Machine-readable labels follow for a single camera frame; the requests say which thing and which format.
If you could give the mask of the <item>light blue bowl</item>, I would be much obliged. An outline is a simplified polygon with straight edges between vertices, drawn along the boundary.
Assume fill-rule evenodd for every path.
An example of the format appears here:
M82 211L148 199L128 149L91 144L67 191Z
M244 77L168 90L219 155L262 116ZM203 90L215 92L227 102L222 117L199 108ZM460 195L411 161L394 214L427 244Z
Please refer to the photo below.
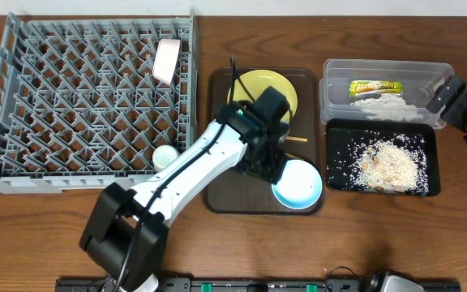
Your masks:
M285 207L297 210L314 205L322 191L319 171L311 163L298 159L288 160L281 178L272 184L275 198Z

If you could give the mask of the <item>green orange snack wrapper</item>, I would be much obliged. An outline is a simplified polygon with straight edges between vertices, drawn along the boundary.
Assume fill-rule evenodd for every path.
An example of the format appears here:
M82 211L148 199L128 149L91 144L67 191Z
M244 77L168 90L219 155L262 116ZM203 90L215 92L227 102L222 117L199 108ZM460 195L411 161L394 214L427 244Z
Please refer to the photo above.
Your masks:
M349 85L349 96L354 98L369 94L401 94L402 91L403 84L399 81L353 80Z

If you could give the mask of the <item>small white green cup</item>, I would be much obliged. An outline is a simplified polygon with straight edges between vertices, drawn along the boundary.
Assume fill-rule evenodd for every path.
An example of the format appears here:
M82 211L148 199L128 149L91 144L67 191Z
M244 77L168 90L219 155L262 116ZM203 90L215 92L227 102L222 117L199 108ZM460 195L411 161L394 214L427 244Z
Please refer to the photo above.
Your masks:
M176 160L178 156L178 150L170 145L161 145L157 147L152 154L154 170L160 172Z

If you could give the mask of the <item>pink white bowl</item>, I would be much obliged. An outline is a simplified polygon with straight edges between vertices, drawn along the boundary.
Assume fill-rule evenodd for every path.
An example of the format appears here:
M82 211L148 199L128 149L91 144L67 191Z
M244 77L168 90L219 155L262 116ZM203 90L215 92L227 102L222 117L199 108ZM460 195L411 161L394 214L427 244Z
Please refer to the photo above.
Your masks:
M158 43L152 75L163 84L170 85L173 80L180 44L178 39L161 39Z

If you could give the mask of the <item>white tissue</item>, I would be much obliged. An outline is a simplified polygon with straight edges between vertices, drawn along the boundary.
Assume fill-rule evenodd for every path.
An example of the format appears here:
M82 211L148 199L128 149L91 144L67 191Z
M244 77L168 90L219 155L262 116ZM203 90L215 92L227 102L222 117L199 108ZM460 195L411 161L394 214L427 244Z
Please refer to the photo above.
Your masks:
M351 105L360 109L370 120L410 122L422 117L415 105L408 105L406 100L395 93L383 93L379 98L356 100Z

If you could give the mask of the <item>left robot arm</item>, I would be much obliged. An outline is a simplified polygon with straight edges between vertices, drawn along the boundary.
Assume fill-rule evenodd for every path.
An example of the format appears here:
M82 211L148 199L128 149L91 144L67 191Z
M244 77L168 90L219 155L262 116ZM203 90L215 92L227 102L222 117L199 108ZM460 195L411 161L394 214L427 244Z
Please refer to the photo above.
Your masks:
M226 170L276 183L287 161L279 144L290 129L282 118L291 113L273 87L254 101L230 101L162 171L129 189L108 185L79 245L114 280L113 289L135 291L154 278L175 217Z

